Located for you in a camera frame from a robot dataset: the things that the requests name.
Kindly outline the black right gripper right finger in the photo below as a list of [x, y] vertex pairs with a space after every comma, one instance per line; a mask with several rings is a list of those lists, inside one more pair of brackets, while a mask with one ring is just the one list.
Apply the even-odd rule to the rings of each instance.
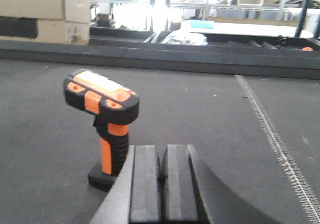
[[231, 190], [193, 145], [170, 144], [162, 161], [166, 224], [276, 224]]

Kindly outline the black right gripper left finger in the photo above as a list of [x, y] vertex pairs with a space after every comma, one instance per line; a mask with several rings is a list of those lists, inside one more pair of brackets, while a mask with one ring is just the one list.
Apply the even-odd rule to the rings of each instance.
[[113, 187], [91, 224], [159, 224], [159, 158], [153, 145], [131, 145]]

